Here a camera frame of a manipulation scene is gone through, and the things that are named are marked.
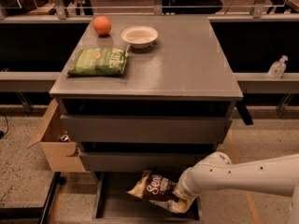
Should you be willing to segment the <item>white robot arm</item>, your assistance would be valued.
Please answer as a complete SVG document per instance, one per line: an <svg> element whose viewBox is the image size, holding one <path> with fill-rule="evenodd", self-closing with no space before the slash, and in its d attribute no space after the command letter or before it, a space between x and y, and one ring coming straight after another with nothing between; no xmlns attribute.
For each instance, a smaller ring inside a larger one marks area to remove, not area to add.
<svg viewBox="0 0 299 224"><path fill-rule="evenodd" d="M233 164L214 152L186 169L174 193L193 200L202 190L240 189L292 198L288 224L299 224L299 155Z"/></svg>

